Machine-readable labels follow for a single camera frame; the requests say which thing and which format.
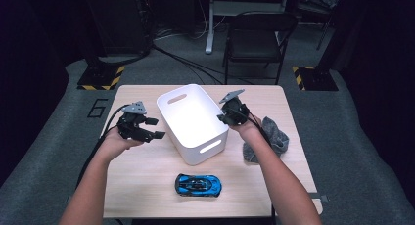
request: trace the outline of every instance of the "black chair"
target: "black chair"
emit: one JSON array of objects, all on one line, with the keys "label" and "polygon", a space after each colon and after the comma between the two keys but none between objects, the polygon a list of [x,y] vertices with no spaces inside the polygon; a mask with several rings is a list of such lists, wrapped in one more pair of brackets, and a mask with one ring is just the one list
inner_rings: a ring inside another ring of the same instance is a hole
[{"label": "black chair", "polygon": [[[252,76],[235,76],[251,79],[275,79],[278,84],[287,49],[288,39],[298,23],[288,13],[245,12],[237,15],[229,24],[225,54],[225,85],[228,83],[229,61],[233,63],[266,63]],[[276,76],[267,74],[269,63],[279,63]]]},{"label": "black chair", "polygon": [[339,0],[297,0],[296,10],[302,15],[310,15],[322,19],[323,33],[317,44],[317,51],[326,36],[327,29],[332,23],[333,15],[338,6]]}]

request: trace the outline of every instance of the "person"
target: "person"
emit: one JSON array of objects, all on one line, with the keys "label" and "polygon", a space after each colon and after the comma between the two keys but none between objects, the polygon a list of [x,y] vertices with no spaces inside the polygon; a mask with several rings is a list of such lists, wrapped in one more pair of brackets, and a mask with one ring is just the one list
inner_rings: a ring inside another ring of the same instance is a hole
[{"label": "person", "polygon": [[88,164],[59,224],[102,224],[107,172],[110,162],[125,150],[143,142],[123,139],[118,128],[111,129]]},{"label": "person", "polygon": [[[261,121],[250,114],[259,126]],[[230,126],[254,150],[270,199],[283,224],[321,224],[318,212],[308,192],[269,147],[259,129],[251,121]],[[69,202],[60,224],[102,224],[107,170],[111,160],[124,150],[143,143],[125,140],[112,129],[96,155],[92,158],[85,174]]]},{"label": "person", "polygon": [[[252,114],[250,119],[261,126]],[[307,190],[294,173],[269,147],[258,127],[251,121],[229,126],[239,132],[258,159],[271,202],[283,224],[321,224],[317,209]]]}]

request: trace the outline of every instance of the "crumpled gray fabric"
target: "crumpled gray fabric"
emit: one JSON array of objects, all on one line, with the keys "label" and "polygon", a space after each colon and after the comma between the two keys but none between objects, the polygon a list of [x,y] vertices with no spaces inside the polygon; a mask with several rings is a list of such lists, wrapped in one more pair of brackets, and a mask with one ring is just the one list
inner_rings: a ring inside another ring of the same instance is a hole
[{"label": "crumpled gray fabric", "polygon": [[[268,136],[269,142],[271,143],[271,148],[275,152],[275,154],[277,154],[277,156],[279,157],[280,155],[285,153],[288,149],[290,139],[284,132],[278,129],[278,126],[275,123],[275,121],[266,116],[262,121],[262,128]],[[244,143],[243,155],[244,160],[248,162],[258,163],[258,159],[254,153],[254,150],[247,143]]]}]

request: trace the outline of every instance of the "blue toy car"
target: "blue toy car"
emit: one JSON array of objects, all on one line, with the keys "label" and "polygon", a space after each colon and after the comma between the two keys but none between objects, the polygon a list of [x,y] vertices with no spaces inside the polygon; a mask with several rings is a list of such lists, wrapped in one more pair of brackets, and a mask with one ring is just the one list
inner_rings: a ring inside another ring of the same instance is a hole
[{"label": "blue toy car", "polygon": [[184,197],[218,197],[222,190],[220,180],[214,175],[177,175],[176,192]]}]

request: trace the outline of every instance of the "wooden table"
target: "wooden table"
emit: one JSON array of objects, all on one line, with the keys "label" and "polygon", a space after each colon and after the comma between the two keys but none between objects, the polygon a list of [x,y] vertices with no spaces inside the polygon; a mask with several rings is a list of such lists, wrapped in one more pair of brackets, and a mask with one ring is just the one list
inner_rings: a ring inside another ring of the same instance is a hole
[{"label": "wooden table", "polygon": [[[142,101],[146,117],[159,120],[157,126],[140,125],[150,131],[164,131],[164,123],[157,107],[157,98],[179,86],[175,85],[124,85],[119,87],[110,110],[112,115],[122,105]],[[273,119],[280,130],[288,135],[288,150],[281,156],[283,162],[299,178],[309,193],[316,187],[302,149],[300,137],[287,103],[279,86],[204,85],[206,92],[217,103],[230,91],[245,89],[239,98],[251,112],[260,118]],[[115,125],[120,112],[111,126]],[[270,216],[271,200],[268,196],[259,165],[245,162],[242,156],[243,140],[229,129],[225,150],[208,160],[190,166],[166,134],[125,151],[110,164],[104,217],[116,218],[211,218],[211,217],[263,217]],[[213,174],[222,182],[218,198],[181,197],[174,190],[179,173]],[[322,204],[313,199],[319,213]]]}]

